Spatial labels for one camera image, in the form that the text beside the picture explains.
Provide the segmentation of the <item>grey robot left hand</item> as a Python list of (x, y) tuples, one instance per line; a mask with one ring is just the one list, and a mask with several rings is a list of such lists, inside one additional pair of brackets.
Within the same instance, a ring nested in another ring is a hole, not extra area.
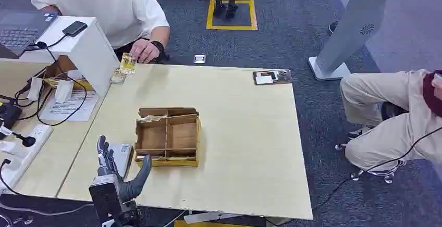
[(141, 194), (152, 169), (150, 155), (144, 156), (140, 171), (130, 181), (119, 174), (114, 151), (109, 148), (106, 137), (97, 141), (99, 168), (89, 186), (96, 213), (102, 226), (141, 226), (142, 214), (135, 199)]

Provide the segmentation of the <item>person's left hand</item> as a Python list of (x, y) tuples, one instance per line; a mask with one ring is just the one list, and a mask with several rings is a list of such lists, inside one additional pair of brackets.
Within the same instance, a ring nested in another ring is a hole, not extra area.
[(129, 55), (132, 60), (143, 64), (152, 61), (159, 57), (159, 49), (149, 40), (138, 39), (132, 45)]

